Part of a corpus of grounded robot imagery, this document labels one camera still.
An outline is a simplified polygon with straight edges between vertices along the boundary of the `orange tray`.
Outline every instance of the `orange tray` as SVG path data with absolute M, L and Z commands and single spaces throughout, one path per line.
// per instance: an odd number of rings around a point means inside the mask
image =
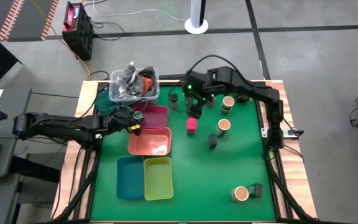
M 171 150 L 169 128 L 143 129 L 140 136 L 129 135 L 128 151 L 137 156 L 165 156 Z

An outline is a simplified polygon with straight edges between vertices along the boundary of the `white pole base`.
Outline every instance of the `white pole base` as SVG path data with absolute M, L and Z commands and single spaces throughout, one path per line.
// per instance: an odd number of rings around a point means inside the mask
M 188 19 L 185 22 L 185 29 L 191 34 L 203 34 L 206 30 L 208 30 L 208 22 L 204 20 L 203 25 L 201 25 L 200 27 L 193 27 L 191 25 L 190 19 Z

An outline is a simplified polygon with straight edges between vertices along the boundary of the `gray floor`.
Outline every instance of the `gray floor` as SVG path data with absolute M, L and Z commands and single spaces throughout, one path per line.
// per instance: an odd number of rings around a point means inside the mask
M 358 1 L 258 0 L 252 1 L 258 27 L 358 25 Z M 64 1 L 53 20 L 61 29 Z M 211 0 L 206 18 L 211 27 L 250 27 L 245 1 Z M 157 8 L 181 19 L 189 13 L 188 1 L 108 1 L 96 5 L 106 14 Z M 156 12 L 136 16 L 99 17 L 130 32 L 178 30 L 183 24 Z M 117 32 L 113 27 L 98 32 Z M 358 30 L 261 33 L 270 76 L 284 80 L 297 128 L 304 129 L 300 144 L 305 157 L 314 203 L 320 219 L 358 223 L 358 129 L 351 128 L 349 112 L 358 96 Z M 31 86 L 34 91 L 78 96 L 86 73 L 57 40 L 14 42 L 4 45 L 25 67 L 5 86 Z M 171 35 L 124 37 L 114 42 L 94 40 L 91 71 L 113 71 L 128 62 L 153 65 L 162 74 L 184 73 L 207 54 L 227 57 L 250 79 L 263 79 L 252 34 Z M 210 59 L 199 71 L 218 67 Z M 76 99 L 33 95 L 29 111 L 71 115 Z M 46 146 L 29 143 L 29 151 L 47 152 Z M 22 209 L 19 223 L 46 220 L 50 210 Z

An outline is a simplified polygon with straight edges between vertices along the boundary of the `green mat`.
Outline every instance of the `green mat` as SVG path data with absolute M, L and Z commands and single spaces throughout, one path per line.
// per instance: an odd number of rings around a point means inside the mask
M 159 105 L 167 106 L 171 87 L 161 86 Z M 183 94 L 179 107 L 184 109 Z M 195 136 L 186 135 L 186 113 L 170 110 L 168 127 L 172 132 L 173 198 L 146 201 L 120 200 L 116 197 L 117 160 L 131 156 L 125 131 L 106 136 L 103 141 L 96 188 L 91 211 L 92 221 L 274 221 L 272 196 L 262 141 L 253 100 L 235 104 L 224 116 L 217 97 L 213 108 L 205 107 L 198 120 Z M 218 121 L 227 118 L 231 128 L 218 139 L 215 150 L 208 149 L 208 135 Z M 262 198 L 233 202 L 231 190 L 243 185 L 264 185 Z

